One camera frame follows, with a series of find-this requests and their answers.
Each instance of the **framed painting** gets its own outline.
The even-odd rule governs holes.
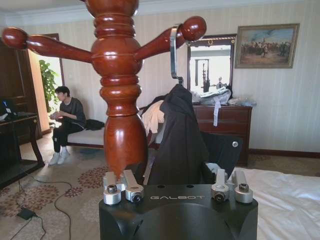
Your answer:
[[[291,69],[299,23],[239,26],[235,68]]]

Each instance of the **wooden coat rack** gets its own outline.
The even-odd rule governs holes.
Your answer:
[[[117,176],[127,165],[143,163],[148,158],[143,123],[138,116],[137,98],[141,93],[137,73],[143,59],[170,50],[171,28],[144,46],[135,36],[132,16],[139,0],[83,0],[94,17],[95,36],[91,51],[79,49],[42,35],[27,35],[19,28],[8,27],[2,33],[3,42],[12,48],[91,63],[101,75],[101,97],[107,102],[104,151],[111,171]],[[196,41],[206,32],[205,20],[200,16],[187,19],[178,28],[176,47],[185,41]]]

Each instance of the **crown molding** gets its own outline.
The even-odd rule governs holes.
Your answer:
[[[160,13],[303,1],[304,0],[146,0],[139,3],[137,15],[155,15]],[[18,11],[5,14],[7,26],[21,27],[70,23],[92,19],[93,17],[85,5]]]

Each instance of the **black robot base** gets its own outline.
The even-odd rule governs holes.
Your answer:
[[[146,185],[144,198],[99,203],[101,240],[256,240],[258,203],[218,203],[211,184]]]

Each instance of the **ceiling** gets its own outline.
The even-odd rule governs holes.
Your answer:
[[[80,0],[0,0],[0,11],[20,12],[83,5]]]
[[[159,4],[161,1],[166,0],[140,0],[140,3],[146,4]],[[223,0],[223,5],[235,5],[235,4],[261,4],[261,3],[280,3],[280,2],[297,2],[298,0]],[[172,0],[175,4],[181,4],[182,6],[188,1],[185,0]],[[221,0],[198,0],[201,4],[212,6],[215,3],[221,5]],[[80,0],[0,0],[0,12],[14,13],[30,10],[41,9],[54,9],[60,7],[81,6],[84,3]]]

